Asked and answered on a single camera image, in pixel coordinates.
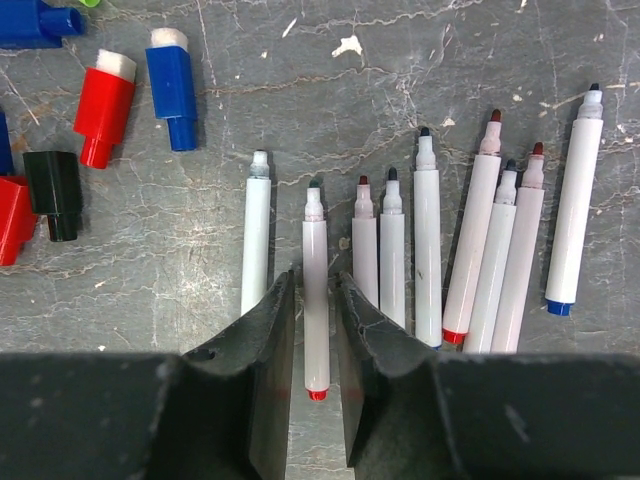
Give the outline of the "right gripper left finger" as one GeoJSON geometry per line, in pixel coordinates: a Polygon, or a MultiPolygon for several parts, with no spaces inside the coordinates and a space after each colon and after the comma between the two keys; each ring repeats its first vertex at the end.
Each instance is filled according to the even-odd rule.
{"type": "Polygon", "coordinates": [[[295,281],[182,354],[1,358],[5,479],[281,479],[295,281]]]}

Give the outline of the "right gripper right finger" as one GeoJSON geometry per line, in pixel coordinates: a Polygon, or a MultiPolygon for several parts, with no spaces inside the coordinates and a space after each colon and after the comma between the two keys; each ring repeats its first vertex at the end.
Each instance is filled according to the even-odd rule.
{"type": "Polygon", "coordinates": [[[348,274],[335,290],[346,461],[359,479],[639,473],[639,360],[434,350],[348,274]]]}

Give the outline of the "plain blue marker cap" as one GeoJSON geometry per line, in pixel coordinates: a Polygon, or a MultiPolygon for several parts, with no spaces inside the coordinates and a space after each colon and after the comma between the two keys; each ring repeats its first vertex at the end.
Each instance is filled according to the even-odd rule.
{"type": "Polygon", "coordinates": [[[62,39],[86,31],[81,13],[40,0],[1,2],[1,48],[8,50],[61,48],[62,39]]]}

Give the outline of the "red cap marker with eraser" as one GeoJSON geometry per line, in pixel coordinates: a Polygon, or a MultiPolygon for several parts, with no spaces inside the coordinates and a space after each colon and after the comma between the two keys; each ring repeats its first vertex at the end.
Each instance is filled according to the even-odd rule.
{"type": "Polygon", "coordinates": [[[515,222],[491,343],[492,353],[515,353],[518,348],[544,201],[543,183],[544,146],[537,142],[517,191],[515,222]]]}

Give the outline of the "blue cap marker with eraser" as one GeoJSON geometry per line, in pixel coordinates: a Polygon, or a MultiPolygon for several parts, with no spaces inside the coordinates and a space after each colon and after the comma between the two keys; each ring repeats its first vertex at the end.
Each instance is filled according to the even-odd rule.
{"type": "Polygon", "coordinates": [[[428,127],[422,127],[413,174],[415,336],[442,344],[440,176],[428,127]]]}

